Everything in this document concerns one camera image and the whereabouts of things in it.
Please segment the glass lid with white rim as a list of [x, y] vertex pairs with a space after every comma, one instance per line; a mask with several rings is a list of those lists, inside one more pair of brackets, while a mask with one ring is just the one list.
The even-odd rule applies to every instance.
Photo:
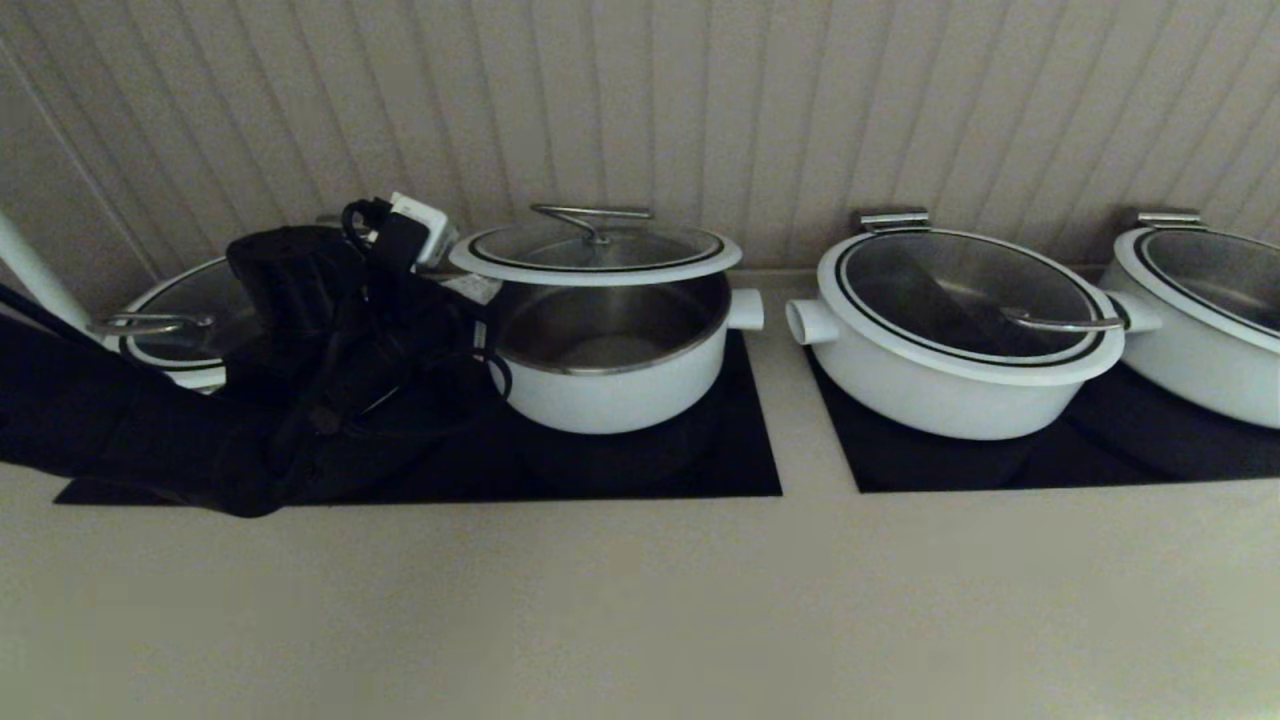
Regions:
[[250, 295], [219, 258], [152, 287], [93, 331], [111, 351], [163, 372], [220, 370], [262, 334]]
[[598, 288], [692, 281], [742, 260], [731, 238], [659, 222], [648, 208], [536, 202], [529, 211], [526, 222], [461, 240], [451, 263], [495, 281]]
[[1114, 260], [1165, 305], [1280, 355], [1280, 247], [1199, 225], [1156, 225], [1121, 233]]
[[959, 231], [867, 232], [818, 265], [819, 295], [874, 348], [965, 379], [1021, 387], [1091, 380], [1120, 359], [1114, 304], [1075, 272]]

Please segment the black glass induction cooktop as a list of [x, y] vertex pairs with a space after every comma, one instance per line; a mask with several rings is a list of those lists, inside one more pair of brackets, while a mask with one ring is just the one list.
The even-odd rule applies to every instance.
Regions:
[[1211, 413], [1126, 366], [1084, 384], [1042, 430], [969, 441], [881, 416], [837, 387], [813, 352], [806, 361], [863, 493], [1280, 479], [1280, 430]]
[[475, 433], [431, 443], [397, 473], [319, 505], [499, 503], [782, 495], [740, 331], [719, 375], [689, 410], [655, 427], [586, 436], [509, 407]]

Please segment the white slanted pole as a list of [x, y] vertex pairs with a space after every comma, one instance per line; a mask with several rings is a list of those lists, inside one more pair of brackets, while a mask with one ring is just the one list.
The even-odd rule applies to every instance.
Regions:
[[84, 306], [3, 209], [0, 209], [0, 261], [15, 274], [41, 306], [82, 334], [88, 334], [90, 315]]

